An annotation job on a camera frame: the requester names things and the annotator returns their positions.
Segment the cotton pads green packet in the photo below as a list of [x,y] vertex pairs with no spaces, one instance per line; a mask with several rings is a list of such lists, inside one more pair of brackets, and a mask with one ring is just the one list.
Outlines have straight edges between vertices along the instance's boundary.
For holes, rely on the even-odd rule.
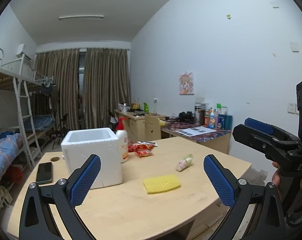
[[179,162],[177,163],[175,170],[177,172],[181,172],[183,170],[185,170],[186,168],[190,167],[192,165],[192,161],[193,161],[193,155],[192,154],[188,154],[185,157],[181,158],[179,160]]

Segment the yellow foam net sleeve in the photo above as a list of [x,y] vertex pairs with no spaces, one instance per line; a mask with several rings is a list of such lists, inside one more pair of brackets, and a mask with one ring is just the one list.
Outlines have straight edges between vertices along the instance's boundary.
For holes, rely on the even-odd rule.
[[176,175],[171,174],[147,178],[143,181],[143,185],[148,194],[158,194],[178,189],[181,186],[181,183]]

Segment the black smartphone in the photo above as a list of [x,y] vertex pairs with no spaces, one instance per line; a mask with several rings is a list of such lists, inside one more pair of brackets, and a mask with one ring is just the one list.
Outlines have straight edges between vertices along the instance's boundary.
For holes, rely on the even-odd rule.
[[53,181],[53,164],[52,162],[41,163],[37,169],[36,182],[39,185],[49,184]]

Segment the desk with patterned cloth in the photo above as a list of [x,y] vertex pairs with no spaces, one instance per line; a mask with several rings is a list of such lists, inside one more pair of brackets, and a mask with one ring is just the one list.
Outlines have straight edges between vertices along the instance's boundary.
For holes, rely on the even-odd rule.
[[199,125],[197,124],[188,124],[185,122],[178,122],[178,121],[168,121],[166,122],[165,126],[161,127],[161,132],[163,136],[168,135],[169,137],[183,137],[192,142],[198,143],[208,148],[212,148],[213,150],[225,154],[229,154],[231,131],[220,129],[220,128],[212,128],[215,129],[216,131],[213,133],[207,133],[195,137],[187,137],[175,132],[178,129],[186,129],[186,128],[198,127],[198,126]]

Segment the white printed paper sheet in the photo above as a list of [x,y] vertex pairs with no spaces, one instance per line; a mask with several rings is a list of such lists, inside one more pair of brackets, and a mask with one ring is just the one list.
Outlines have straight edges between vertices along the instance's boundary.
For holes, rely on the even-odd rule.
[[178,129],[175,132],[187,137],[195,137],[207,133],[213,133],[215,131],[216,131],[215,129],[210,129],[204,126],[198,126],[198,127],[191,127],[186,129]]

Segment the black headphones bag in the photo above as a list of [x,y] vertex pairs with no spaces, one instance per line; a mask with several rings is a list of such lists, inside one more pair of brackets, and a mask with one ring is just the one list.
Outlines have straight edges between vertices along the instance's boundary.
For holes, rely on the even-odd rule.
[[194,115],[191,111],[181,112],[179,113],[178,120],[179,122],[194,124]]

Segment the black folding chair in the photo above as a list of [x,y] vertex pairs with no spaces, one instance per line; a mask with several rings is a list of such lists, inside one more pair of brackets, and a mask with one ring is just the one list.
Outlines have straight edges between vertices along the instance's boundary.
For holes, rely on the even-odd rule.
[[68,132],[68,129],[66,128],[67,118],[68,118],[68,113],[62,116],[58,128],[55,129],[52,133],[52,135],[54,136],[53,145],[52,145],[53,150],[55,145],[57,145],[64,138],[65,134]]

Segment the smiley wooden chair back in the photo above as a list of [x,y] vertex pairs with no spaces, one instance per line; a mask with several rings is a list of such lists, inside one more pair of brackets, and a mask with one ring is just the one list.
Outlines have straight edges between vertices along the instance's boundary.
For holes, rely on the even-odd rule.
[[145,140],[155,141],[161,139],[160,119],[155,116],[146,115],[145,123]]

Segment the white red pump lotion bottle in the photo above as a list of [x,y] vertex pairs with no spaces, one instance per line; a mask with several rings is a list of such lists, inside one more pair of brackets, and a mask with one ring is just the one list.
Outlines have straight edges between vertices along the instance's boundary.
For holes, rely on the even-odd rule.
[[125,163],[129,157],[128,134],[124,128],[124,120],[127,120],[127,118],[118,118],[118,124],[116,128],[116,136],[118,137],[118,149],[121,155],[121,163]]

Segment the far wooden desk drawers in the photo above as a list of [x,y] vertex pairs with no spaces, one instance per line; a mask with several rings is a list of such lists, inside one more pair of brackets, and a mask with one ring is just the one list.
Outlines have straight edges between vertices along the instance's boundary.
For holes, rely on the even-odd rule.
[[[138,115],[135,113],[122,113],[119,110],[115,111],[115,115],[118,118],[127,118],[124,120],[124,128],[127,131],[128,139],[134,142],[137,141],[146,141],[145,140],[145,123],[144,117],[145,115]],[[165,115],[159,114],[149,114],[150,116],[155,116],[159,119],[165,118]]]

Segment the left brown curtain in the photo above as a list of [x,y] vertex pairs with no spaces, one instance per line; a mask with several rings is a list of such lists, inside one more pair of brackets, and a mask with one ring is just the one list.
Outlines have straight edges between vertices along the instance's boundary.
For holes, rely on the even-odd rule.
[[35,70],[51,77],[55,86],[52,95],[57,97],[56,121],[67,114],[66,128],[79,129],[78,114],[78,63],[79,49],[52,50],[38,53]]

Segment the right brown curtain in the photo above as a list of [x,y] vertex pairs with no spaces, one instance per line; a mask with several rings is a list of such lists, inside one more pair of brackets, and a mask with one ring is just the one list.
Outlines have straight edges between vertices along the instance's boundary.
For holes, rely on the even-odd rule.
[[108,125],[109,112],[130,103],[128,55],[125,49],[89,48],[84,70],[86,128]]

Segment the white air conditioner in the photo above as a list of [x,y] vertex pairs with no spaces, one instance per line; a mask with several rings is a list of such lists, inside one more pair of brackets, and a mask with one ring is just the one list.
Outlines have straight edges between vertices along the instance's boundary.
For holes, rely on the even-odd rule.
[[17,57],[24,56],[28,61],[32,61],[32,58],[26,53],[26,46],[25,44],[19,44],[16,51]]

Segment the ceiling tube light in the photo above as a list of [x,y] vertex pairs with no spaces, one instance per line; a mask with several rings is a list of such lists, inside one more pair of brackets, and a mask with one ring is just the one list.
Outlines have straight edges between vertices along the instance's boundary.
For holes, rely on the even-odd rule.
[[103,20],[104,15],[68,15],[68,16],[60,16],[59,20],[72,20],[72,19],[79,19],[79,20]]

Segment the pink anime wall poster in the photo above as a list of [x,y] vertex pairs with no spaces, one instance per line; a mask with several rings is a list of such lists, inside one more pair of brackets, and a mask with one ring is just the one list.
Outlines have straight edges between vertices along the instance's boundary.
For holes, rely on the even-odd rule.
[[194,74],[192,72],[185,73],[179,76],[179,94],[191,95],[194,94]]

